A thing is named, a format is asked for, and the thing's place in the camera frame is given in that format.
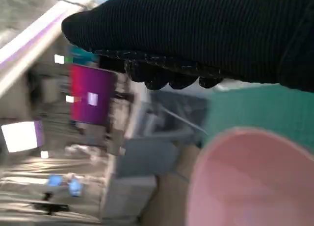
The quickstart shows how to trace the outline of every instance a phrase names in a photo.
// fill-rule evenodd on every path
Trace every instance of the black fabric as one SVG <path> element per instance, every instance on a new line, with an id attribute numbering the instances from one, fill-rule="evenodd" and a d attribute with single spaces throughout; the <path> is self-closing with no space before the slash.
<path id="1" fill-rule="evenodd" d="M 159 60 L 174 58 L 172 71 L 179 69 L 181 74 L 278 83 L 279 72 L 285 74 L 282 57 L 312 1 L 109 0 L 68 17 L 62 30 L 71 43 L 87 51 L 144 52 L 158 55 Z M 194 66 L 177 68 L 178 60 Z M 168 75 L 162 67 L 159 70 Z M 299 72 L 295 63 L 293 70 Z M 159 86 L 145 81 L 152 88 L 169 82 L 156 71 L 151 77 L 159 80 Z M 283 84 L 301 88 L 302 79 Z"/>

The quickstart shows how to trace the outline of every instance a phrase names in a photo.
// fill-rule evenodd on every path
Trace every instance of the white light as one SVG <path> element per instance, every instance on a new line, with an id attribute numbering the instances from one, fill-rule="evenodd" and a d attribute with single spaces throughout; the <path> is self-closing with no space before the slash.
<path id="1" fill-rule="evenodd" d="M 24 151 L 38 147 L 35 122 L 3 125 L 2 132 L 9 152 Z"/>
<path id="2" fill-rule="evenodd" d="M 88 93 L 88 104 L 92 106 L 97 106 L 98 103 L 98 94 Z"/>
<path id="3" fill-rule="evenodd" d="M 66 102 L 74 103 L 74 97 L 73 96 L 66 95 L 65 100 L 66 100 Z"/>
<path id="4" fill-rule="evenodd" d="M 49 158 L 49 154 L 47 151 L 41 151 L 40 152 L 41 158 L 47 159 Z"/>
<path id="5" fill-rule="evenodd" d="M 61 55 L 54 55 L 54 62 L 58 64 L 64 64 L 64 56 Z"/>

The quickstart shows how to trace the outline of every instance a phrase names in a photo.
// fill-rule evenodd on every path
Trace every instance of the black knit glove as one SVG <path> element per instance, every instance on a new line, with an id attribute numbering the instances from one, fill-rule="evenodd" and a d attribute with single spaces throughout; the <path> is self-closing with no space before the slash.
<path id="1" fill-rule="evenodd" d="M 62 30 L 86 51 L 125 60 L 149 89 L 200 77 L 205 88 L 231 78 L 314 91 L 313 11 L 313 0 L 109 0 Z"/>

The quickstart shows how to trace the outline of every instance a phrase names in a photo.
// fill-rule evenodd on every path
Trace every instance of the teal surface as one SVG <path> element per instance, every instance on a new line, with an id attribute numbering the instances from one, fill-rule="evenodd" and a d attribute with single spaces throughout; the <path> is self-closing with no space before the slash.
<path id="1" fill-rule="evenodd" d="M 212 94 L 207 141 L 235 126 L 271 130 L 314 153 L 314 93 L 272 85 Z"/>

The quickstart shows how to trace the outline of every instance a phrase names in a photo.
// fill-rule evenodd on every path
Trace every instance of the fluorescent light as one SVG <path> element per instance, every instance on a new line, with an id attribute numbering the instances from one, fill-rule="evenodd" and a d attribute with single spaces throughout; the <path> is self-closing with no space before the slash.
<path id="1" fill-rule="evenodd" d="M 61 55 L 54 55 L 54 62 L 58 64 L 64 64 L 64 56 Z"/>
<path id="2" fill-rule="evenodd" d="M 88 104 L 89 104 L 89 105 L 97 106 L 97 103 L 98 103 L 98 94 L 88 93 L 88 94 L 87 94 L 87 98 L 88 98 Z"/>
<path id="3" fill-rule="evenodd" d="M 74 97 L 73 96 L 66 95 L 65 100 L 66 100 L 66 102 L 74 103 Z"/>
<path id="4" fill-rule="evenodd" d="M 41 155 L 41 158 L 43 158 L 43 159 L 49 158 L 49 154 L 48 154 L 47 151 L 41 151 L 41 152 L 40 152 L 40 155 Z"/>
<path id="5" fill-rule="evenodd" d="M 91 0 L 68 0 L 70 2 L 86 4 Z M 12 41 L 0 49 L 0 64 L 15 54 L 21 47 L 26 45 L 31 39 L 36 37 L 43 31 L 50 23 L 55 21 L 59 16 L 65 13 L 73 4 L 59 1 L 50 10 L 43 14 L 39 19 L 33 22 L 23 32 L 21 32 Z"/>
<path id="6" fill-rule="evenodd" d="M 38 147 L 34 122 L 3 125 L 1 128 L 9 152 L 24 151 Z"/>

